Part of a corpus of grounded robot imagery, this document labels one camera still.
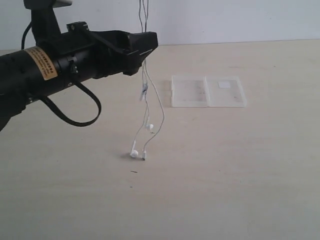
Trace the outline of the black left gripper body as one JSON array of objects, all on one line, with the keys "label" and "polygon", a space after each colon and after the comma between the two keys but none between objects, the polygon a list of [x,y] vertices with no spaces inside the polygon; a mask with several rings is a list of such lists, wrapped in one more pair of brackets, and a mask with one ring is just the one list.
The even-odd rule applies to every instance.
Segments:
[{"label": "black left gripper body", "polygon": [[51,39],[51,47],[73,61],[73,73],[91,71],[94,79],[130,74],[130,33],[91,31],[85,21],[67,25],[67,32]]}]

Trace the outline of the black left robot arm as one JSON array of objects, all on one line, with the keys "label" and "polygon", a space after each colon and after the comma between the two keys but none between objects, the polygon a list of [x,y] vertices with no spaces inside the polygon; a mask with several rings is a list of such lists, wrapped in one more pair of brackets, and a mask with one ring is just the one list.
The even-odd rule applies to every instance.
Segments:
[{"label": "black left robot arm", "polygon": [[91,121],[77,122],[68,118],[50,95],[76,86],[100,108],[100,100],[83,82],[119,73],[132,76],[159,45],[158,36],[152,31],[91,31],[84,21],[70,23],[67,28],[67,32],[56,38],[1,56],[1,127],[35,101],[43,102],[72,126],[91,125]]}]

